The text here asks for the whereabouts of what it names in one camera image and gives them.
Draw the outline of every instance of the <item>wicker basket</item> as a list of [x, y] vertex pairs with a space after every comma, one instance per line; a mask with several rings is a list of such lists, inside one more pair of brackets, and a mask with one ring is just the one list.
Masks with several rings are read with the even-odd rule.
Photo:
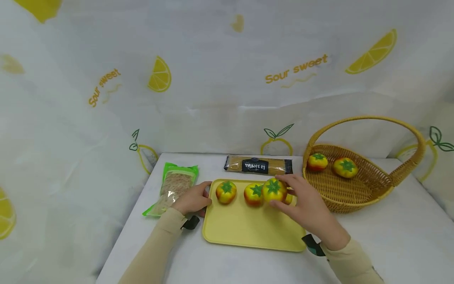
[[[348, 121], [367, 119], [397, 123], [408, 128], [418, 139], [418, 148], [415, 154], [390, 174], [353, 151], [334, 145], [315, 145], [317, 139], [331, 127]], [[303, 155], [303, 177], [320, 192], [331, 212], [350, 213], [386, 197], [419, 164], [424, 156], [424, 151], [425, 140], [422, 134], [403, 121], [381, 116], [350, 117], [323, 127], [311, 137]], [[321, 172], [306, 170], [309, 156], [315, 153], [321, 153], [327, 157], [328, 167], [326, 170]], [[334, 161], [340, 157], [350, 158], [358, 165], [359, 171], [354, 178], [345, 179], [332, 171]]]

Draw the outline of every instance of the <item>black strap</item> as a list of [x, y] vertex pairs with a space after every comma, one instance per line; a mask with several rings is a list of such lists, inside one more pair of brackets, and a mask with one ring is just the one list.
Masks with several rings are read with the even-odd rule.
[[302, 237], [302, 240], [312, 254], [315, 254], [316, 256], [325, 256], [320, 244], [314, 240], [314, 237], [311, 234], [305, 235]]
[[194, 230], [199, 222], [200, 219], [194, 215], [188, 221], [184, 222], [181, 228], [185, 228], [187, 230]]

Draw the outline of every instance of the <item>basket handle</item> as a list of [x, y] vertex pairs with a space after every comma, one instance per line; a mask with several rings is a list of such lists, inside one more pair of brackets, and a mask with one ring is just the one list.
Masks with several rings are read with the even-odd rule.
[[330, 125], [327, 125], [320, 129], [319, 131], [315, 132], [314, 135], [309, 139], [309, 142], [307, 143], [306, 150], [303, 155], [303, 167], [306, 167], [307, 161], [309, 159], [309, 156], [311, 155], [312, 148], [314, 147], [315, 142], [319, 139], [319, 137], [325, 133], [328, 129], [344, 123], [344, 122], [349, 122], [353, 120], [386, 120], [390, 122], [397, 123], [408, 130], [410, 130], [417, 138], [418, 140], [418, 148], [416, 149], [416, 152], [411, 156], [408, 160], [406, 160], [402, 165], [400, 165], [398, 168], [393, 170], [390, 173], [390, 177], [394, 182], [394, 186], [398, 186], [410, 173], [411, 171], [418, 166], [418, 164], [421, 162], [421, 160], [424, 158], [424, 152], [425, 152], [425, 139], [423, 135], [413, 126], [410, 124], [403, 122], [401, 120], [395, 120], [393, 118], [389, 117], [383, 117], [383, 116], [353, 116], [349, 117], [343, 120], [336, 121], [334, 123], [331, 123]]

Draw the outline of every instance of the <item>table surface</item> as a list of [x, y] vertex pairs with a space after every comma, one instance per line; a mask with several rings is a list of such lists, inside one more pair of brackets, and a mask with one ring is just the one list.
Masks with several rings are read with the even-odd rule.
[[[302, 157], [293, 160], [301, 173]], [[112, 249], [97, 284], [119, 281], [157, 220], [142, 212], [158, 200], [165, 162], [198, 165], [197, 182], [227, 179], [266, 180], [255, 174], [226, 172], [226, 155], [164, 153], [158, 160], [123, 231]], [[396, 159], [372, 159], [390, 172]], [[413, 177], [406, 178], [388, 197], [358, 212], [338, 215], [340, 223], [368, 253], [387, 284], [452, 284], [454, 279], [454, 223]], [[173, 249], [164, 283], [339, 283], [323, 257], [302, 253], [210, 244], [202, 237], [202, 223], [184, 231]]]

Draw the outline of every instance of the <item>hand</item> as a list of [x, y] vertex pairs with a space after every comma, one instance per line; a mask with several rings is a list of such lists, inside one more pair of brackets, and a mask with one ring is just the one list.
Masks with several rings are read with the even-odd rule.
[[288, 194], [296, 195], [296, 205], [289, 206], [272, 200], [271, 206], [288, 215], [301, 227], [320, 238], [330, 250], [340, 250], [347, 246], [350, 236], [328, 210], [318, 191], [303, 177], [294, 174], [277, 175], [277, 179], [286, 182], [292, 190]]
[[205, 188], [210, 185], [211, 181], [204, 181], [191, 187], [171, 207], [180, 211], [183, 215], [200, 211], [199, 215], [204, 217], [205, 212], [202, 209], [212, 202], [208, 198], [208, 192], [205, 191]]

